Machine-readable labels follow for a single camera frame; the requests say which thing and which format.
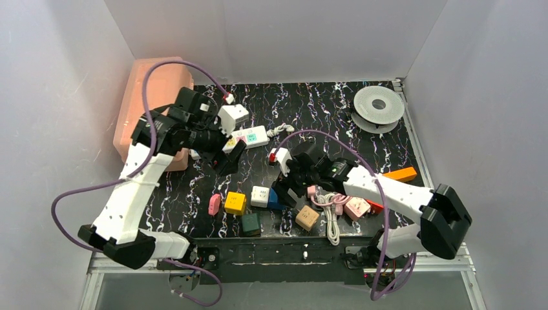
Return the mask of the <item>white power strip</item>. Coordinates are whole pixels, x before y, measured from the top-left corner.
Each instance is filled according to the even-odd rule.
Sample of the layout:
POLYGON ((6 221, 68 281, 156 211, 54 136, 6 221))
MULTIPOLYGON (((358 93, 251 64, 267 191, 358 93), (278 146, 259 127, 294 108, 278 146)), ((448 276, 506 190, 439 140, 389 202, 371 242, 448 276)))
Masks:
POLYGON ((263 125, 236 130, 232 132, 231 139, 224 145, 223 151, 227 154, 230 153, 239 141, 244 141, 247 149, 262 147, 267 145, 271 138, 278 136, 280 133, 292 133, 294 131, 295 128, 293 126, 285 123, 268 130, 263 125))

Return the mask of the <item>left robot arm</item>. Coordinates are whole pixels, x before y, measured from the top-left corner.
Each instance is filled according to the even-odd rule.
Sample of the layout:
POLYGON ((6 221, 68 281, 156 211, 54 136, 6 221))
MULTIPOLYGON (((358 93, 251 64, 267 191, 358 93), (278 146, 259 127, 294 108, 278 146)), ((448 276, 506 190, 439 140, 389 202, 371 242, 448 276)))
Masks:
POLYGON ((215 108, 209 97, 182 87, 174 103, 142 115, 131 136, 124 168, 100 215, 78 231, 78 237, 116 263, 139 269, 152 259, 181 259, 192 246, 180 232, 141 229, 140 219, 164 171, 182 149, 199 153, 219 175, 238 170, 246 148, 238 142, 230 153, 224 147, 236 126, 249 118, 241 104, 215 108))

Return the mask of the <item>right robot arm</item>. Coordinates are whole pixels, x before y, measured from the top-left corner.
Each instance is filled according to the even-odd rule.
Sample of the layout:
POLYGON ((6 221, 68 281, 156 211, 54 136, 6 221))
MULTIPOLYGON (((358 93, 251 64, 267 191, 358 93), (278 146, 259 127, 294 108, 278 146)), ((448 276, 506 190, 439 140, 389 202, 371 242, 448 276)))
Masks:
POLYGON ((272 149, 268 162, 280 168, 272 184, 279 202, 295 207, 308 187, 363 198, 406 216, 411 225, 385 229, 375 247, 388 258, 428 251, 442 259, 455 259, 472 218, 456 191, 444 184, 435 189, 409 185, 369 172, 346 158, 330 159, 320 147, 303 142, 291 150, 272 149))

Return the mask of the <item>green cube plug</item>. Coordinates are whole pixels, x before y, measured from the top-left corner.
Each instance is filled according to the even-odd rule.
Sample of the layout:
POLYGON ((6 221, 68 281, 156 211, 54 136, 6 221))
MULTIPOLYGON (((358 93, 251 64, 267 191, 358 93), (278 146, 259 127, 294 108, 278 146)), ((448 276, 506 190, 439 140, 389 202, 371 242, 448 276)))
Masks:
POLYGON ((260 215, 257 213, 242 216, 242 233, 244 236, 258 236, 262 232, 260 215))

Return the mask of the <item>orange power bank socket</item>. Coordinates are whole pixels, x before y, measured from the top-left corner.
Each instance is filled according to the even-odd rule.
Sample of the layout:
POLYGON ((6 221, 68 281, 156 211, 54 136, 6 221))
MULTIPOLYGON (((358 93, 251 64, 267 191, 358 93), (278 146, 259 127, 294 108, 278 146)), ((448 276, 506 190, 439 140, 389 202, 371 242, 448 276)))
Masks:
POLYGON ((413 167, 393 170, 383 174, 384 177, 400 182, 409 182, 417 177, 417 171, 413 167))

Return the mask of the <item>white cartoon cube plug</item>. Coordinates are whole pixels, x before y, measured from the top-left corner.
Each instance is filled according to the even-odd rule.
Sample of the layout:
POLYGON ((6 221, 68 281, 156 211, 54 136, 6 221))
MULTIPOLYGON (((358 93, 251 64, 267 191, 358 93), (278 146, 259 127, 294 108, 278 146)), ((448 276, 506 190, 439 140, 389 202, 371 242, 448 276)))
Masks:
POLYGON ((269 202, 269 192, 270 188, 253 186, 251 191, 251 206, 266 208, 269 202))

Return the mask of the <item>red cube socket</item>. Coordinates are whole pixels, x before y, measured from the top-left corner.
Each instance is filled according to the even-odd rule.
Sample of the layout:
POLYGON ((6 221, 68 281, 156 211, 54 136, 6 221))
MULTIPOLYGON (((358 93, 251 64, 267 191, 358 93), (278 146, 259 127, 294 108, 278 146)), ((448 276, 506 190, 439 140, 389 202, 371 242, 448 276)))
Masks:
POLYGON ((370 214, 381 214, 383 212, 384 207, 378 203, 375 203, 371 200, 366 200, 366 202, 370 206, 369 213, 370 214))

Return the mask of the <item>blue cube socket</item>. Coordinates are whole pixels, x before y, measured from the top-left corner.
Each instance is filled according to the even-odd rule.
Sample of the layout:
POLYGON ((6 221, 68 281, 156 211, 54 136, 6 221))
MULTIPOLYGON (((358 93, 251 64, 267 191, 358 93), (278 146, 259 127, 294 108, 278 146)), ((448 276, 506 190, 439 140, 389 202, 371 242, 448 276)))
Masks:
POLYGON ((267 208, 278 211, 283 211, 286 209, 286 206, 279 200, 279 197, 274 189, 269 190, 267 208))

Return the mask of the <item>beige cube plug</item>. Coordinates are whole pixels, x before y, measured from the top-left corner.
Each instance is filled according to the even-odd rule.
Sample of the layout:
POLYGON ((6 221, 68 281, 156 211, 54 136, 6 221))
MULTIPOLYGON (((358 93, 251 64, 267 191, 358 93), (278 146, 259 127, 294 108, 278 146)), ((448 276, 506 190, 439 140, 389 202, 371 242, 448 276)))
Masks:
POLYGON ((317 223, 320 214, 312 209, 310 206, 305 205, 298 212, 295 222, 302 227, 305 231, 310 232, 317 223))

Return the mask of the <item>yellow cube plug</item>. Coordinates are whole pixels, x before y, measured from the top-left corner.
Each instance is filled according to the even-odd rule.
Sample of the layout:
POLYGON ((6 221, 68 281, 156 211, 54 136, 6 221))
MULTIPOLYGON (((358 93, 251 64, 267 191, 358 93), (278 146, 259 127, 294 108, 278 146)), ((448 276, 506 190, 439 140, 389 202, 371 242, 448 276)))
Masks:
POLYGON ((246 195, 239 192, 228 192, 224 204, 224 210, 228 214, 242 216, 247 205, 246 195))

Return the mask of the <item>pink cube plug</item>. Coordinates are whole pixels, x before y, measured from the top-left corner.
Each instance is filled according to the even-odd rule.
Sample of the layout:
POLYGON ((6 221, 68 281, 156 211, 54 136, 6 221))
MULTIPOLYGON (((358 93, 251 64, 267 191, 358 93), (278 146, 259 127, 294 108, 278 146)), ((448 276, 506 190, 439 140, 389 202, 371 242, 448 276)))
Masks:
POLYGON ((344 204, 344 213, 351 219, 351 221, 356 222, 369 213, 371 205, 363 198, 351 198, 344 204))
POLYGON ((220 209, 222 197, 220 194, 214 194, 209 200, 209 205, 207 208, 208 215, 216 216, 220 209))

